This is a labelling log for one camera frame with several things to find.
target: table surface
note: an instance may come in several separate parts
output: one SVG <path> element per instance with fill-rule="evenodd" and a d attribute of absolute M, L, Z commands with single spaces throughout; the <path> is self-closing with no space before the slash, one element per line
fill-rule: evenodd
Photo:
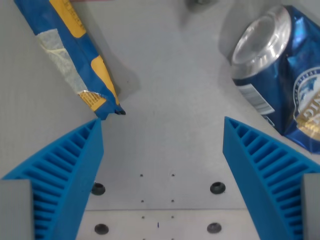
<path fill-rule="evenodd" d="M 245 209 L 222 153 L 225 116 L 320 163 L 318 155 L 280 136 L 230 78 L 227 57 L 237 39 L 248 23 L 279 2 L 74 3 L 127 112 L 102 123 L 105 154 L 96 181 L 106 192 L 91 195 L 87 210 Z M 317 1 L 294 3 L 319 19 Z M 12 0 L 0 2 L 0 23 L 3 176 L 95 115 L 64 82 Z M 224 194 L 211 194 L 214 182 L 226 185 Z"/>

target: black screw hole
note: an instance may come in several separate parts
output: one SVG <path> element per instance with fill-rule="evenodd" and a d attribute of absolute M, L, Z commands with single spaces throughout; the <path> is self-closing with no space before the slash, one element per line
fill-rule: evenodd
<path fill-rule="evenodd" d="M 222 194 L 226 190 L 226 185 L 223 182 L 215 182 L 210 187 L 210 192 L 213 194 Z"/>
<path fill-rule="evenodd" d="M 210 234 L 217 234 L 222 230 L 222 227 L 219 223 L 217 222 L 213 222 L 211 224 L 208 225 L 208 227 L 206 228 L 206 230 L 208 231 L 208 233 Z"/>
<path fill-rule="evenodd" d="M 97 224 L 94 227 L 94 231 L 99 235 L 105 235 L 109 232 L 109 228 L 105 224 Z"/>
<path fill-rule="evenodd" d="M 101 183 L 95 182 L 92 187 L 91 193 L 93 195 L 101 196 L 102 194 L 105 193 L 105 191 L 106 191 L 105 186 L 103 186 Z"/>

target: blue aluminum can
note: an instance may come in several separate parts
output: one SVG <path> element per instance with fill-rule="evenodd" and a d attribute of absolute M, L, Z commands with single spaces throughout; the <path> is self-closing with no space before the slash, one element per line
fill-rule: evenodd
<path fill-rule="evenodd" d="M 320 154 L 320 28 L 293 6 L 275 6 L 244 32 L 232 79 L 281 135 Z"/>

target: crumpled plastic packaging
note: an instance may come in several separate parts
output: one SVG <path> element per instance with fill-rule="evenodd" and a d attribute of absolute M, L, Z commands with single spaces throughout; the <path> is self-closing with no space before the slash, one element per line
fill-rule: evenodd
<path fill-rule="evenodd" d="M 73 91 L 105 120 L 125 115 L 114 85 L 69 0 L 14 0 L 41 47 Z"/>

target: can top rim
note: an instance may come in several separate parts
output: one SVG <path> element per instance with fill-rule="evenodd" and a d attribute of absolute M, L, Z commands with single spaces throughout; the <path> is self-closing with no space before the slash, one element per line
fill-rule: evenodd
<path fill-rule="evenodd" d="M 269 67 L 286 49 L 291 31 L 290 14 L 282 5 L 271 8 L 253 21 L 233 52 L 232 78 L 248 78 Z"/>

